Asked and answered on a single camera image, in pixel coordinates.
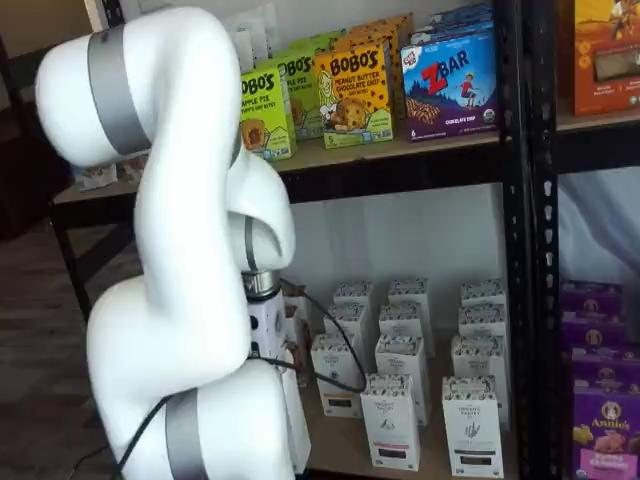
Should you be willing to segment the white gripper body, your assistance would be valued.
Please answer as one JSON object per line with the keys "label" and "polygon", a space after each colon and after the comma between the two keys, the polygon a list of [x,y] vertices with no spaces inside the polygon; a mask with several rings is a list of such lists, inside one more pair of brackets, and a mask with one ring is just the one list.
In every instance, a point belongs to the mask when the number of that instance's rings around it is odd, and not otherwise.
{"label": "white gripper body", "polygon": [[285,305],[281,293],[248,303],[251,327],[249,355],[284,360],[286,350]]}

